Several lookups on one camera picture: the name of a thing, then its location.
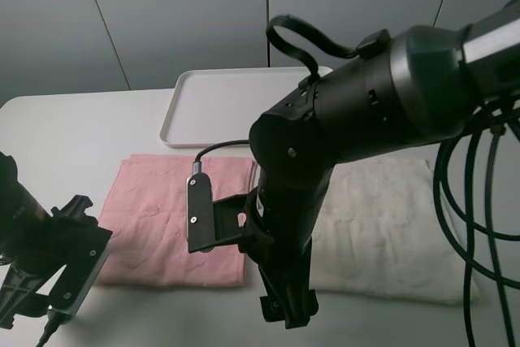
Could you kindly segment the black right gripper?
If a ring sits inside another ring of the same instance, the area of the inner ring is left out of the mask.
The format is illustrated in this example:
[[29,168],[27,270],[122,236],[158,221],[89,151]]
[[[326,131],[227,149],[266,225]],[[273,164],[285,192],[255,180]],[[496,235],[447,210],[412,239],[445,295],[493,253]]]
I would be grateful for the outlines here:
[[243,249],[255,263],[266,294],[260,297],[266,322],[283,321],[286,329],[306,327],[319,309],[308,280],[312,232],[325,198],[325,171],[294,172],[261,168],[257,187],[246,204],[246,228],[253,237]]

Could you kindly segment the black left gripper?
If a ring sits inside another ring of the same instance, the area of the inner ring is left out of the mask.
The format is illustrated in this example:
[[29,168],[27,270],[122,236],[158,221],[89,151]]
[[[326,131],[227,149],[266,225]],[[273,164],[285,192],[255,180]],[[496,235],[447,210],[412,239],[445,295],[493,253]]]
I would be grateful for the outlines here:
[[47,314],[50,290],[65,267],[63,247],[73,237],[108,229],[85,211],[93,205],[89,197],[75,195],[68,204],[33,226],[16,225],[2,240],[1,254],[9,262],[1,286],[1,317],[16,315],[38,318]]

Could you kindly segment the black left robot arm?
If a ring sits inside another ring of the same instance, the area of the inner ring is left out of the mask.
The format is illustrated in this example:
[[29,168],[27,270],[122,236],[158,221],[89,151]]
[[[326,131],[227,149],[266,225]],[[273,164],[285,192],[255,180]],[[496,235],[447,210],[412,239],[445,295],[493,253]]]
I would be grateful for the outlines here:
[[72,316],[108,255],[112,232],[87,215],[87,196],[46,211],[18,181],[11,156],[1,157],[1,326],[10,329],[18,314]]

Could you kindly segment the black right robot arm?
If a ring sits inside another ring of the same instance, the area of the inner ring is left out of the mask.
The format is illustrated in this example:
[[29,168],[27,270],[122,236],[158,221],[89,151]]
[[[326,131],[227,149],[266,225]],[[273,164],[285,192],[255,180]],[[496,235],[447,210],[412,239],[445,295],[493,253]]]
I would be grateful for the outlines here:
[[380,30],[355,48],[293,15],[273,18],[266,37],[310,74],[249,130],[261,172],[245,251],[266,288],[264,319],[304,327],[318,310],[311,233],[334,167],[457,137],[477,109],[516,97],[519,1],[458,30]]

